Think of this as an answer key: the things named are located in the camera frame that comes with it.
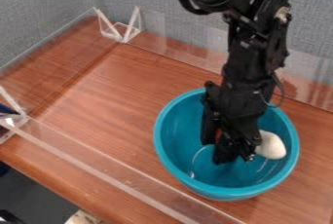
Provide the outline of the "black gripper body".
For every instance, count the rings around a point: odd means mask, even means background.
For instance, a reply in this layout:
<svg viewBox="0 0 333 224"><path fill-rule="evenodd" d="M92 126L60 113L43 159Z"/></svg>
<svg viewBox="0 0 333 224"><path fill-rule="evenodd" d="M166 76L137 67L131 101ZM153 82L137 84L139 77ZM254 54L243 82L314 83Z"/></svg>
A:
<svg viewBox="0 0 333 224"><path fill-rule="evenodd" d="M221 85L205 84L203 105L219 113L219 128L227 132L242 132L260 144L258 120L272 99L276 84L272 80L260 83Z"/></svg>

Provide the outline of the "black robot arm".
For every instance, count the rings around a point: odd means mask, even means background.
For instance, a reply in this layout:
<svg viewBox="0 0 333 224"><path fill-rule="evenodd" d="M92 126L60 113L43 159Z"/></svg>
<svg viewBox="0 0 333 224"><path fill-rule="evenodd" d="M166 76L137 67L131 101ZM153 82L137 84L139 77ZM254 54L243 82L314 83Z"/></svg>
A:
<svg viewBox="0 0 333 224"><path fill-rule="evenodd" d="M202 143L214 147L213 161L252 161L264 146L258 121L273 92L282 88L276 70L289 55L286 36L293 19L289 0L178 0L185 10L219 13L229 25L222 82L205 84Z"/></svg>

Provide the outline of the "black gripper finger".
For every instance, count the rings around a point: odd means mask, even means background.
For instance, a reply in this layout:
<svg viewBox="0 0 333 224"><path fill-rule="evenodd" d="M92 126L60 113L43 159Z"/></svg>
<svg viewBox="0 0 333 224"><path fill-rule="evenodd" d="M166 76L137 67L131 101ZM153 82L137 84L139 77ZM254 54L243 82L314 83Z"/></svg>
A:
<svg viewBox="0 0 333 224"><path fill-rule="evenodd" d="M213 161L217 165L234 162L242 158L249 162L256 157L256 148L258 143L242 132L225 132L218 129L214 134L214 154Z"/></svg>
<svg viewBox="0 0 333 224"><path fill-rule="evenodd" d="M219 113L214 111L210 106L205 107L203 116L202 116L202 133L201 139L202 144L215 144L221 136L219 128Z"/></svg>

